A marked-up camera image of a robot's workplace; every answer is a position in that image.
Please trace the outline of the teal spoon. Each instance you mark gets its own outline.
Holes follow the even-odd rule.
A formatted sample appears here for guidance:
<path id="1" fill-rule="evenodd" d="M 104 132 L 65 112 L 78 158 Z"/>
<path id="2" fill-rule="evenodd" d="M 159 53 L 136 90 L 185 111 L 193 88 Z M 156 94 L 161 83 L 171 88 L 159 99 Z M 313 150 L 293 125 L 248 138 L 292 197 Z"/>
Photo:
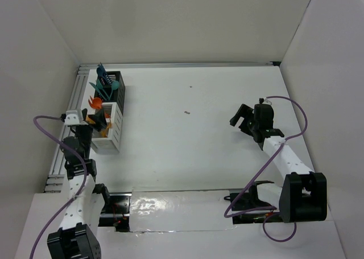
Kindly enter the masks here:
<path id="1" fill-rule="evenodd" d="M 118 90 L 119 86 L 120 86 L 120 84 L 119 84 L 118 81 L 112 82 L 112 84 L 111 84 L 111 92 L 109 94 L 109 100 L 111 99 L 113 93 Z"/>

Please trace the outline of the dark blue spoon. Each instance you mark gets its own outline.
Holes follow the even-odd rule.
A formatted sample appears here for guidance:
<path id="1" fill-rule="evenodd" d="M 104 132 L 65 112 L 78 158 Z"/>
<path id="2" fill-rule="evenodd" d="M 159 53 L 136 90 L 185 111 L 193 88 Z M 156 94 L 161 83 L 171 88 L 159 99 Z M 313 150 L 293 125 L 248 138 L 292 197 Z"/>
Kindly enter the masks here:
<path id="1" fill-rule="evenodd" d="M 108 85 L 107 77 L 105 75 L 105 70 L 100 65 L 96 69 L 97 72 L 97 78 L 102 83 L 102 85 Z"/>

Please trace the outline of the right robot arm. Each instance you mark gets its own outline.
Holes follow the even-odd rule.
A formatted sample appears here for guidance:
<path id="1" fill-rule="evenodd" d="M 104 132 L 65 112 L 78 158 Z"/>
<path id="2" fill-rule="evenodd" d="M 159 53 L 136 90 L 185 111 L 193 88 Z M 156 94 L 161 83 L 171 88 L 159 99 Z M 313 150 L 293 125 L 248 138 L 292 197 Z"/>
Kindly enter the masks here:
<path id="1" fill-rule="evenodd" d="M 283 185 L 274 182 L 253 181 L 241 201 L 244 212 L 255 209 L 277 209 L 285 223 L 323 221 L 327 216 L 327 182 L 321 172 L 314 172 L 289 147 L 283 132 L 274 128 L 274 110 L 271 105 L 259 103 L 253 108 L 243 104 L 230 120 L 241 132 L 251 136 L 259 148 L 274 163 Z"/>

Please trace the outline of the red-orange fork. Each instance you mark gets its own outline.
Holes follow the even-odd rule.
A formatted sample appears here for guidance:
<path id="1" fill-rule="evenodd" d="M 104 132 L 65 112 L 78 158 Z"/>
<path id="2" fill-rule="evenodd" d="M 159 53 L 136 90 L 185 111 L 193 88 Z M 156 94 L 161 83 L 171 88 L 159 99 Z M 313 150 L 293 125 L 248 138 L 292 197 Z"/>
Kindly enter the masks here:
<path id="1" fill-rule="evenodd" d="M 93 98 L 89 99 L 88 103 L 92 109 L 99 109 L 99 107 L 100 107 L 98 101 L 95 101 Z"/>

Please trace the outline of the teal knife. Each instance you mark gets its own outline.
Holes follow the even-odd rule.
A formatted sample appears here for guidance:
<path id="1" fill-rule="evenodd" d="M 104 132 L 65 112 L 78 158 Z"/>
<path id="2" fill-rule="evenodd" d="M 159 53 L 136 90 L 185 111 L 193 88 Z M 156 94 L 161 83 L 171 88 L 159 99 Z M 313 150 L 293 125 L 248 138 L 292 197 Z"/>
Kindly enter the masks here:
<path id="1" fill-rule="evenodd" d="M 95 91 L 99 94 L 99 96 L 106 101 L 107 98 L 104 97 L 104 95 L 101 93 L 100 89 L 96 86 L 96 84 L 89 82 L 89 84 L 95 89 Z"/>

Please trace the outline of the dark blue knife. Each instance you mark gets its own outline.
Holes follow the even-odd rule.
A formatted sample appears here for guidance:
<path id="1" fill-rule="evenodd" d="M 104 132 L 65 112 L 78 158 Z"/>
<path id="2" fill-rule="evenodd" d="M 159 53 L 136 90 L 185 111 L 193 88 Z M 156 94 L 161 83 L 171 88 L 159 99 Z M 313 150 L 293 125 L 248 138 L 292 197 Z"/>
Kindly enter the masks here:
<path id="1" fill-rule="evenodd" d="M 97 74 L 98 76 L 101 76 L 104 80 L 105 83 L 107 83 L 108 85 L 111 84 L 111 80 L 109 78 L 109 75 L 107 74 L 104 66 L 102 65 L 102 63 L 99 63 L 98 67 L 97 67 Z"/>

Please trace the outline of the teal fork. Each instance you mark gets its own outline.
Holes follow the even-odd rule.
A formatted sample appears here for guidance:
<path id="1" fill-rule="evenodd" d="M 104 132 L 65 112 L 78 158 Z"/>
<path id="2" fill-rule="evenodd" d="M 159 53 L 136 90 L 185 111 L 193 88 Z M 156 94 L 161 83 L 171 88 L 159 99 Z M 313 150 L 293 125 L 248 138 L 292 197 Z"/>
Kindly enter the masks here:
<path id="1" fill-rule="evenodd" d="M 103 97 L 105 100 L 109 100 L 109 96 L 107 95 L 106 91 L 104 90 L 104 87 L 102 85 L 102 83 L 100 82 L 99 79 L 96 80 L 96 86 L 99 90 L 99 94 L 102 94 L 103 93 Z"/>

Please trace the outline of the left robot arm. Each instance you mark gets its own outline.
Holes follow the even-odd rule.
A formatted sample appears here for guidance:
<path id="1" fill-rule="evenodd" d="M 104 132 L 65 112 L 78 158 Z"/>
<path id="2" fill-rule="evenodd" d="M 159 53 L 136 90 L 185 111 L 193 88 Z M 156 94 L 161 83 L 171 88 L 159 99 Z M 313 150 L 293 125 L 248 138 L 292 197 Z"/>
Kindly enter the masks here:
<path id="1" fill-rule="evenodd" d="M 52 258 L 101 258 L 97 228 L 101 213 L 112 207 L 107 187 L 96 183 L 96 162 L 90 159 L 93 131 L 106 126 L 105 117 L 90 123 L 86 109 L 69 110 L 61 119 L 73 132 L 61 142 L 69 183 L 68 202 L 58 230 L 48 235 Z"/>

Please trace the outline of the red-orange spoon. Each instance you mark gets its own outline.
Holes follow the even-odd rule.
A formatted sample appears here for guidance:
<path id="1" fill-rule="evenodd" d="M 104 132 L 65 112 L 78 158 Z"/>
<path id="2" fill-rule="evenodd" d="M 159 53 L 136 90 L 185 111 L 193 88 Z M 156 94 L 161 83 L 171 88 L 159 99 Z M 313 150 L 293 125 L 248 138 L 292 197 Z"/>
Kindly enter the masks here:
<path id="1" fill-rule="evenodd" d="M 101 110 L 102 107 L 102 100 L 99 97 L 92 98 L 92 108 L 95 110 Z"/>

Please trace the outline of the dark blue fork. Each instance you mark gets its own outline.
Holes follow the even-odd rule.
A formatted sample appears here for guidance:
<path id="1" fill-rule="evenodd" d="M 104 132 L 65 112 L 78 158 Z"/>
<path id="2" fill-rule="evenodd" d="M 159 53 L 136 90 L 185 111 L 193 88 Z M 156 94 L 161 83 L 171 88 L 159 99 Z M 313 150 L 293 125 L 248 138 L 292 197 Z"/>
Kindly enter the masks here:
<path id="1" fill-rule="evenodd" d="M 101 76 L 102 78 L 109 84 L 112 84 L 112 80 L 109 77 L 109 75 L 107 74 L 107 72 L 103 69 L 103 68 L 99 68 L 99 71 L 101 72 Z"/>

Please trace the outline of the yellow-orange knife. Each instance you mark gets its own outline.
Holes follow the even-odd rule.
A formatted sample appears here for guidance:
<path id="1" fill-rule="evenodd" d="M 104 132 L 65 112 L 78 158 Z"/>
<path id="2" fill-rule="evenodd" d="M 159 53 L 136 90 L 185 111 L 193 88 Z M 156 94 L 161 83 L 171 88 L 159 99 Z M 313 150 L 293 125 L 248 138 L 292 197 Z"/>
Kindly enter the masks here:
<path id="1" fill-rule="evenodd" d="M 101 132 L 100 132 L 101 137 L 102 137 L 102 138 L 107 138 L 108 132 L 109 132 L 109 128 L 106 128 L 106 129 L 104 129 L 103 131 L 101 131 Z"/>

